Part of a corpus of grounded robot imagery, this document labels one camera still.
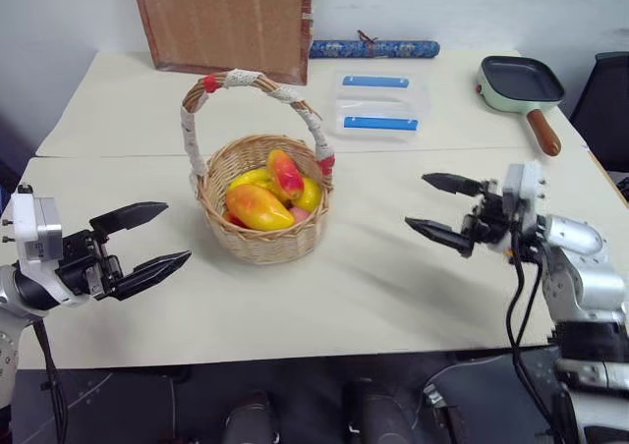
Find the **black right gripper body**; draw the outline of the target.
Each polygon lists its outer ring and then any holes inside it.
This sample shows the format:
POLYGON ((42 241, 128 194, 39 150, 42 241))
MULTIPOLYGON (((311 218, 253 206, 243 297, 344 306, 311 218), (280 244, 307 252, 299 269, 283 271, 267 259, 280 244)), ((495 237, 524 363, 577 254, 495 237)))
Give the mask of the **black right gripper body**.
POLYGON ((481 198, 463 219, 461 235, 467 239, 467 245, 460 253, 471 255, 475 244, 486 244, 495 251, 508 250, 511 222, 503 211, 502 196, 495 191, 496 181, 464 179, 461 189, 462 194, 481 198))

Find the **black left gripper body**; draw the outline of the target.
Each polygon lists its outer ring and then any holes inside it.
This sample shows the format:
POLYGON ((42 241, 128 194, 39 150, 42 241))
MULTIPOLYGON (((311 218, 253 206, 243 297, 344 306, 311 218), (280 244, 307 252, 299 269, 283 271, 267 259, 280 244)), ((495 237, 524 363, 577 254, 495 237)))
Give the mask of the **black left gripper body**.
POLYGON ((101 300, 117 289, 123 277, 116 255, 105 247, 107 235, 82 230, 63 239, 63 258, 55 273, 74 295, 101 300))

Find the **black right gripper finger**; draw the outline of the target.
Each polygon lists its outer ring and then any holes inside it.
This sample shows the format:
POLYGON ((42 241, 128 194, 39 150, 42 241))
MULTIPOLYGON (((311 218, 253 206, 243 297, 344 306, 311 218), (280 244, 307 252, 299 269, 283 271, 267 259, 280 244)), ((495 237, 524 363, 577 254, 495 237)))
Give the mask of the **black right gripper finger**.
POLYGON ((427 219, 411 217, 404 218, 405 223, 417 233, 429 240, 456 250, 463 257, 470 257, 473 240, 461 233, 456 233, 450 227, 427 219))
POLYGON ((428 173, 422 179, 432 187, 450 194, 464 194, 474 197, 485 192, 485 183, 460 175, 448 173, 428 173))

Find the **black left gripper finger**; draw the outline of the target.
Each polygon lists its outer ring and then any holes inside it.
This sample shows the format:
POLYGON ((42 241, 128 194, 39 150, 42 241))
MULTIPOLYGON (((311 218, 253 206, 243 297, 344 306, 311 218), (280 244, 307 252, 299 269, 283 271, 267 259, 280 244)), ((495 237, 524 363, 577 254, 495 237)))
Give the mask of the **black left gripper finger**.
POLYGON ((159 284, 180 269, 191 255, 190 250, 185 250, 138 265, 129 275, 115 283, 114 298, 123 301, 159 284))
POLYGON ((167 208, 166 202, 137 202, 92 218, 89 224, 95 233, 114 234, 148 223, 167 208))

